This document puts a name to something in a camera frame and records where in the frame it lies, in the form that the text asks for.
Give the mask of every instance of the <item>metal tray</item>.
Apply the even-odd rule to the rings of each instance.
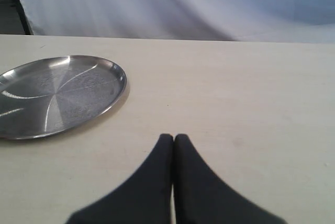
[[[79,126],[109,110],[127,85],[106,59],[69,55],[0,75],[0,138],[31,139]]]

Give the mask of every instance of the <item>white curtain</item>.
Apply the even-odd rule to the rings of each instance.
[[[335,0],[21,0],[35,35],[335,42]]]

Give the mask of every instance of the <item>table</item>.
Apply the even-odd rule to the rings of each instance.
[[[289,223],[335,221],[335,45],[0,36],[4,72],[87,54],[126,71],[117,108],[40,140],[0,141],[3,223],[64,223],[187,133],[231,187]]]

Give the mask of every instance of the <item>white backdrop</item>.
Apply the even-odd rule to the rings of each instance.
[[[21,0],[35,35],[335,42],[335,0]]]

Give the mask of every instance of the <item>stainless steel plate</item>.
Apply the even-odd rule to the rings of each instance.
[[[0,137],[53,135],[106,112],[124,92],[117,64],[86,55],[43,59],[0,76]]]

